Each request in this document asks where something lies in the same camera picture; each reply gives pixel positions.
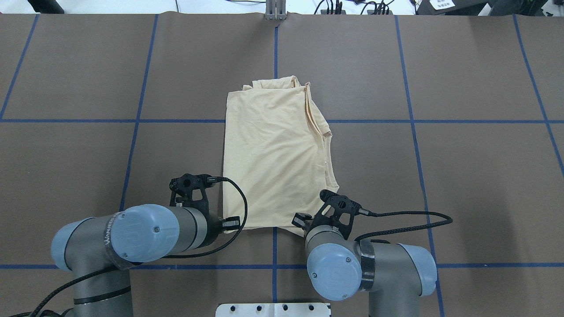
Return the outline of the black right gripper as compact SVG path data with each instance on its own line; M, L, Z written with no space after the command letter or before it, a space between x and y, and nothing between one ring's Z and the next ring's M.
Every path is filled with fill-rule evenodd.
M310 214L296 213L292 219L292 225L304 225L303 237L307 237L310 231L314 228L314 217Z

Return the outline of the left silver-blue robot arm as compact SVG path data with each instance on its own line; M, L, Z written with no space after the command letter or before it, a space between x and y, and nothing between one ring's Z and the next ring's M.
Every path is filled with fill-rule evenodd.
M147 203L65 225L54 236L55 265L73 280L22 317L132 317L130 269L213 243L220 233L240 234L248 212L220 218L205 207Z

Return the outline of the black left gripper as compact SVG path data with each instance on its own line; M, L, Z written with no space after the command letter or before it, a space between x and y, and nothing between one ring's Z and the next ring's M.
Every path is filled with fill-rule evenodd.
M207 240L216 240L222 231L238 231L241 227L240 223L240 217L237 215L222 220L222 218L216 214L209 214L207 224Z

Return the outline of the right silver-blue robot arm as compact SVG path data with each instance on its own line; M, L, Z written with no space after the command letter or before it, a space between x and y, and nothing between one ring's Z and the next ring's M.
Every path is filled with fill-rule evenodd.
M421 298L436 289L436 262L424 247L348 241L337 227L317 225L309 214L296 213L292 224L304 231L308 275L325 299L366 292L371 317L418 317Z

